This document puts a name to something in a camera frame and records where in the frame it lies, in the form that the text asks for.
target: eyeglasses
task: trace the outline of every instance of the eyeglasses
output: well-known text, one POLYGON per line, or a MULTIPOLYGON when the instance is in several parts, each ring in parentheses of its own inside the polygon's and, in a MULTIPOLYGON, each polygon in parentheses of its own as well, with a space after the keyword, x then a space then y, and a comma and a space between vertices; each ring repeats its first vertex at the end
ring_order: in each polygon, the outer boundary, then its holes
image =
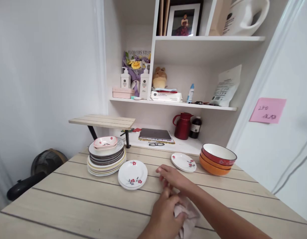
POLYGON ((164 143, 150 143, 149 146, 164 146, 164 143))

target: red thermos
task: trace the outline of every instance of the red thermos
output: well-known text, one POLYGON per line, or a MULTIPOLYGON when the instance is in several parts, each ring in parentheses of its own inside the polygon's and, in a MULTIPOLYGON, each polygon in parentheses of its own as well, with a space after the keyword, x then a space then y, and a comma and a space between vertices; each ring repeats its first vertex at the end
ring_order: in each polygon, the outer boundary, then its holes
POLYGON ((176 115, 173 118, 172 123, 176 126, 176 130, 174 131, 174 136, 178 139, 187 140, 189 137, 189 132, 191 128, 190 118, 192 114, 189 113, 181 113, 180 115, 176 115), (175 119, 180 116, 180 119, 177 122, 177 125, 174 123, 175 119))

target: white bag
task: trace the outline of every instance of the white bag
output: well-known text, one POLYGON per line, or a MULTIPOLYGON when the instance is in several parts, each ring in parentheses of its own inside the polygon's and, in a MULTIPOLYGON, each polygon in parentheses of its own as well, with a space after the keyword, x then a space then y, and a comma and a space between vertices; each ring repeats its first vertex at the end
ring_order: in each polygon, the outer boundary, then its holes
POLYGON ((241 68, 242 65, 238 65, 219 74, 219 83, 210 104, 229 107, 240 84, 241 68))

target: pink sticky note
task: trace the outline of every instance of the pink sticky note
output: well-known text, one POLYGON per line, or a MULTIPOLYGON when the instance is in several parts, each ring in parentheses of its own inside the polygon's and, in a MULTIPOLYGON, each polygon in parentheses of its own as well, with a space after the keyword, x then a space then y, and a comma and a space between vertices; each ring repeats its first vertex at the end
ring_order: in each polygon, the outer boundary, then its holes
POLYGON ((279 123, 286 99, 260 98, 249 121, 279 123))

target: plate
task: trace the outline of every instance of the plate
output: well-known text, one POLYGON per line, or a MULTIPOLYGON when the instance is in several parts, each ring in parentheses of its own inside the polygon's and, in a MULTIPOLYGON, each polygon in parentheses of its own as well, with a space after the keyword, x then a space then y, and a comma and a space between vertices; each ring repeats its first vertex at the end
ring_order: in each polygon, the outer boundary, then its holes
POLYGON ((100 170, 100 169, 103 169, 103 170, 106 170, 106 169, 111 169, 111 168, 114 168, 116 167, 117 165, 119 165, 124 159, 126 158, 126 151, 124 150, 124 155, 118 159, 117 161, 109 164, 109 165, 97 165, 97 164, 94 164, 91 160, 90 160, 90 157, 88 155, 87 157, 87 164, 89 164, 89 166, 94 169, 94 170, 100 170))
POLYGON ((176 166, 177 169, 180 169, 181 171, 184 171, 184 172, 187 172, 187 173, 191 173, 191 171, 186 171, 186 170, 183 170, 183 169, 179 168, 179 167, 178 167, 177 165, 175 165, 173 162, 172 162, 172 164, 173 164, 174 166, 176 166))
POLYGON ((117 137, 115 136, 108 136, 108 137, 101 137, 97 138, 94 141, 94 147, 96 149, 105 149, 105 148, 112 148, 117 144, 117 137))
POLYGON ((115 165, 112 166, 112 167, 95 168, 95 167, 92 167, 89 163, 88 163, 88 166, 89 166, 89 168, 90 168, 92 171, 95 171, 95 172, 105 172, 105 171, 114 170, 115 168, 120 167, 120 166, 126 161, 126 159, 127 159, 127 157, 124 157, 122 161, 118 162, 117 164, 115 164, 115 165))
POLYGON ((92 172, 92 171, 88 168, 88 166, 87 166, 87 171, 88 171, 91 175, 94 175, 94 176, 96 176, 96 177, 108 176, 108 175, 111 175, 111 174, 117 172, 118 170, 119 170, 119 168, 117 168, 116 170, 114 170, 114 171, 112 171, 112 172, 110 172, 110 173, 107 173, 107 174, 96 174, 96 173, 92 172))
POLYGON ((138 188, 147 179, 148 170, 143 162, 130 160, 125 162, 119 169, 118 179, 122 185, 128 188, 138 188))
POLYGON ((90 154, 90 155, 93 157, 93 159, 96 159, 96 160, 99 160, 99 161, 106 161, 106 160, 114 159, 119 154, 121 154, 123 151, 124 151, 124 149, 122 148, 117 153, 109 155, 109 156, 96 156, 96 155, 93 155, 93 154, 90 154))
POLYGON ((107 173, 110 173, 110 172, 112 172, 112 171, 115 171, 115 170, 119 169, 120 166, 121 166, 124 162, 126 162, 126 160, 127 160, 127 157, 125 157, 124 160, 123 160, 120 164, 118 164, 117 166, 115 166, 115 167, 113 167, 113 168, 110 168, 110 169, 104 169, 104 170, 103 170, 103 169, 94 169, 94 168, 92 168, 89 164, 87 164, 87 167, 89 168, 90 171, 92 171, 92 172, 95 173, 95 174, 107 174, 107 173))
POLYGON ((175 166, 185 172, 192 173, 196 171, 196 162, 188 155, 183 153, 174 153, 171 155, 171 161, 175 166))
POLYGON ((113 162, 119 160, 123 155, 124 155, 124 150, 122 150, 117 156, 110 158, 110 159, 106 159, 106 160, 95 159, 92 155, 89 155, 89 158, 94 164, 108 165, 110 163, 113 163, 113 162))
POLYGON ((125 185, 119 180, 119 178, 118 178, 118 182, 119 182, 120 186, 122 186, 124 189, 127 189, 127 190, 137 190, 137 189, 141 188, 142 185, 145 183, 145 182, 143 182, 141 185, 139 185, 139 186, 136 187, 136 188, 130 188, 130 187, 125 186, 125 185))
POLYGON ((106 149, 106 150, 97 150, 94 148, 94 142, 90 144, 88 147, 88 151, 90 154, 95 156, 111 156, 117 152, 119 152, 124 147, 124 141, 121 138, 117 138, 118 142, 114 148, 106 149))

